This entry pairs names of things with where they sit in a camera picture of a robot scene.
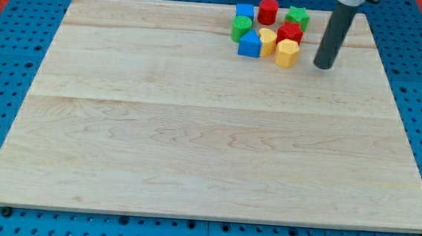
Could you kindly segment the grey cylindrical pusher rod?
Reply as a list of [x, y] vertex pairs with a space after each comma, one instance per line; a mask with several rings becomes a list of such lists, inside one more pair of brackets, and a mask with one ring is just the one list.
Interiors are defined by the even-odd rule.
[[314, 58], [317, 68], [328, 70], [332, 67], [357, 11], [358, 7], [337, 3]]

